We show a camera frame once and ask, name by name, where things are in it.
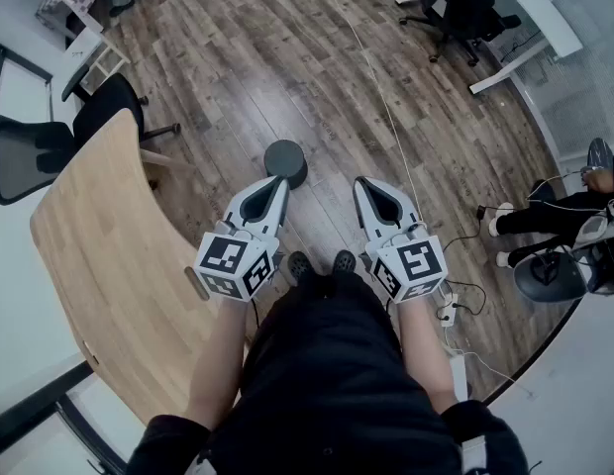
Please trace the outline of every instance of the white desk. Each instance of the white desk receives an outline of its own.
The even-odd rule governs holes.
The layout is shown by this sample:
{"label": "white desk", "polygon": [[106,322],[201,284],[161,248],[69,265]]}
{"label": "white desk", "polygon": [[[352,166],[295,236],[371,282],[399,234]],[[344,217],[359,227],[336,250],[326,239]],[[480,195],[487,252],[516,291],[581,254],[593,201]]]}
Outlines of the white desk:
{"label": "white desk", "polygon": [[62,102],[60,100],[62,90],[67,86],[67,82],[69,82],[74,72],[87,62],[101,44],[102,40],[99,34],[95,34],[90,29],[85,28],[62,54],[61,67],[53,73],[50,83],[52,121],[65,122],[71,128],[73,119],[78,112],[78,106],[73,96]]}
{"label": "white desk", "polygon": [[582,43],[568,25],[563,15],[550,0],[516,0],[543,33],[544,38],[534,46],[520,54],[516,59],[501,68],[496,74],[470,85],[472,93],[478,93],[485,88],[507,79],[511,72],[525,63],[532,56],[551,45],[559,57],[565,57],[579,49]]}

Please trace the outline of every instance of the chair armrest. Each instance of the chair armrest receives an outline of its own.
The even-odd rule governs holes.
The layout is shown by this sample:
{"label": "chair armrest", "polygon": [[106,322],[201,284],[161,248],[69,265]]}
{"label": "chair armrest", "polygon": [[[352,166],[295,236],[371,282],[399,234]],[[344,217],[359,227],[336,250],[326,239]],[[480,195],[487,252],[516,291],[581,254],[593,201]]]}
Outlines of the chair armrest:
{"label": "chair armrest", "polygon": [[89,94],[82,86],[80,86],[80,81],[82,81],[84,76],[87,75],[87,72],[89,72],[89,65],[86,63],[74,72],[67,82],[67,86],[65,86],[65,89],[62,90],[62,94],[60,95],[60,100],[62,102],[65,102],[72,93],[74,93],[83,102],[86,102],[89,99]]}

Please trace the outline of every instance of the black pants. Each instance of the black pants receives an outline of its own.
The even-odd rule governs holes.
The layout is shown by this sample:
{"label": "black pants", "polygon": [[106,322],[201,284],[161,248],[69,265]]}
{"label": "black pants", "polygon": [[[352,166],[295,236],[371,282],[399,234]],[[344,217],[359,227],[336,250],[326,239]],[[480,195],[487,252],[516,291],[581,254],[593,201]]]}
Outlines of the black pants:
{"label": "black pants", "polygon": [[555,248],[561,244],[573,246],[575,237],[584,222],[599,210],[606,208],[614,194],[597,192],[579,192],[559,201],[552,202],[557,206],[576,209],[594,209],[596,211],[567,211],[554,208],[539,202],[532,202],[525,210],[515,211],[501,216],[496,222],[499,234],[545,233],[556,234],[556,237],[537,244],[530,244],[515,249],[509,254],[509,265],[515,267],[525,257],[536,251]]}
{"label": "black pants", "polygon": [[390,317],[379,298],[360,276],[350,272],[337,272],[329,276],[314,274],[301,281],[298,286],[289,289],[287,294],[278,299],[260,324],[244,364],[241,380],[242,391],[245,390],[256,373],[256,364],[264,356],[266,348],[272,342],[274,333],[282,330],[283,324],[288,319],[305,313],[305,309],[309,308],[314,301],[323,299],[336,301],[342,298],[352,300],[358,305],[358,308],[370,312],[375,322],[384,329],[393,346],[401,353],[399,339],[393,329]]}

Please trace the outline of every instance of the curved wooden desk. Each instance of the curved wooden desk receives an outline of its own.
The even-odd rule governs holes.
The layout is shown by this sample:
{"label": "curved wooden desk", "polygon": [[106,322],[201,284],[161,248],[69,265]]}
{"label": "curved wooden desk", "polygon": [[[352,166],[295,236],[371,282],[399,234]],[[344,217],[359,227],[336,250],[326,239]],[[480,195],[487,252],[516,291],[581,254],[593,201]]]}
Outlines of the curved wooden desk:
{"label": "curved wooden desk", "polygon": [[217,305],[184,274],[196,249],[154,199],[130,111],[80,150],[30,227],[94,371],[144,423],[181,413]]}

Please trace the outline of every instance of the wooden floor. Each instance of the wooden floor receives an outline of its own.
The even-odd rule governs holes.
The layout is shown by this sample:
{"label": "wooden floor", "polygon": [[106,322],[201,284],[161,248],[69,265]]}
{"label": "wooden floor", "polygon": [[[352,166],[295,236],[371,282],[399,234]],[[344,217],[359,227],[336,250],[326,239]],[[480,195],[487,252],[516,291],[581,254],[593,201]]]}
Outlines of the wooden floor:
{"label": "wooden floor", "polygon": [[[533,182],[555,174],[542,138],[508,86],[477,97],[468,93],[468,84],[493,71],[488,61],[471,68],[451,45],[431,64],[436,33],[400,27],[403,12],[393,0],[340,2],[376,69],[423,217],[443,244],[476,232],[478,204],[524,205]],[[110,23],[108,36],[131,59],[124,74],[149,96],[147,129],[181,123],[180,136],[144,146],[196,165],[193,179],[151,171],[165,174],[158,201],[194,244],[236,192],[264,177],[263,153],[279,139],[299,143],[309,162],[307,181],[290,196],[282,249],[305,251],[323,272],[341,248],[358,254],[366,242],[352,198],[354,178],[383,179],[412,197],[384,105],[333,0],[138,0]],[[480,238],[447,251],[450,278],[487,292],[483,312],[473,317],[459,311],[450,337],[512,374],[566,306],[535,306],[519,297],[511,271],[496,268],[494,256],[531,240],[491,239],[490,215]],[[259,295],[259,312],[264,315],[287,287],[278,274]],[[461,303],[478,309],[480,292],[454,288]],[[254,317],[249,323],[252,335]],[[474,357],[467,359],[467,374],[478,398],[502,383]]]}

